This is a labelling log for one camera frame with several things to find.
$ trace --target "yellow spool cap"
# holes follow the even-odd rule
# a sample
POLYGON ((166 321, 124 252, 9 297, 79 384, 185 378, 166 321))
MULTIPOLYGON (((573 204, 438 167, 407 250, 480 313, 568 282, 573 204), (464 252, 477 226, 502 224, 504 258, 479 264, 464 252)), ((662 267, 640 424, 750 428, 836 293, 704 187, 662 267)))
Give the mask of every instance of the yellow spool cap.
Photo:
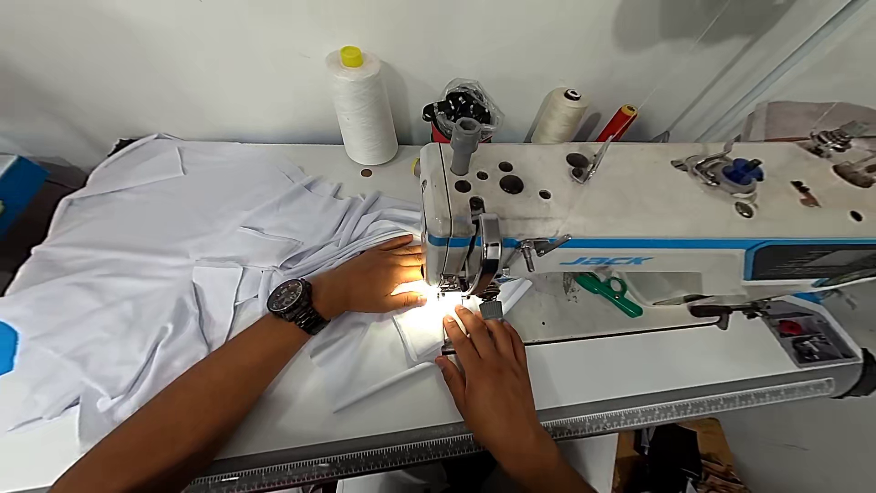
POLYGON ((362 67, 362 50, 355 46, 341 48, 341 63, 345 67, 362 67))

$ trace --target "cream thread spool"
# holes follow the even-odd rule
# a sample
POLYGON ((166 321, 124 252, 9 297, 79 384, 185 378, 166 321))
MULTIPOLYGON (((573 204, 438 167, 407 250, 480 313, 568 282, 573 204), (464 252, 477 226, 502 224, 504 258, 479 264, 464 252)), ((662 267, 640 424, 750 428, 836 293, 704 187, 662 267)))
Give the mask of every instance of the cream thread spool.
POLYGON ((575 135, 589 102, 575 89, 556 88, 547 97, 547 106, 541 113, 533 132, 534 144, 569 142, 575 135))

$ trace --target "watch strap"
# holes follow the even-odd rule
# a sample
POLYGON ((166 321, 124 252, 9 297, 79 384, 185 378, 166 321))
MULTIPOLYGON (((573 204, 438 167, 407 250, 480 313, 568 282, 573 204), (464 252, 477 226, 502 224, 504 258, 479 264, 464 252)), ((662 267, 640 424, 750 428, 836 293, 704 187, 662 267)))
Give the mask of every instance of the watch strap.
POLYGON ((304 292, 307 294, 301 297, 296 306, 291 307, 288 311, 282 314, 283 319, 287 322, 292 322, 302 331, 310 335, 316 335, 329 324, 328 320, 322 317, 314 308, 313 304, 313 286, 310 282, 301 279, 304 284, 304 292))

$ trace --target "measuring tape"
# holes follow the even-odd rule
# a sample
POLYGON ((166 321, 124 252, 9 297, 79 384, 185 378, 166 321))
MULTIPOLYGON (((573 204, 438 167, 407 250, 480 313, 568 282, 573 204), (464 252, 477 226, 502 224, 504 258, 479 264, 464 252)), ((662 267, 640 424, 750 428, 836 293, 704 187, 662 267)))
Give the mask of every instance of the measuring tape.
MULTIPOLYGON (((832 378, 787 383, 759 389, 728 392, 669 403, 598 412, 575 418, 554 419, 541 424, 554 439, 579 439, 608 432, 673 423, 764 404, 777 404, 834 393, 832 378)), ((185 489, 187 493, 255 493, 292 488, 356 475, 405 468, 430 461, 483 451, 471 433, 380 447, 349 454, 330 455, 288 462, 236 473, 203 476, 185 489)))

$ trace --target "wristwatch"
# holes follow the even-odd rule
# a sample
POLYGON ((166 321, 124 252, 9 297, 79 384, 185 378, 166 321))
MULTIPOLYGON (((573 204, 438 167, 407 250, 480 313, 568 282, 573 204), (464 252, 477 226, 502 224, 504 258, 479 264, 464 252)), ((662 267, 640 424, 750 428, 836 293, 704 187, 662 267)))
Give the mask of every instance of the wristwatch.
POLYGON ((268 296, 268 311, 302 331, 316 335, 329 324, 314 308, 313 286, 304 279, 292 279, 277 286, 268 296))

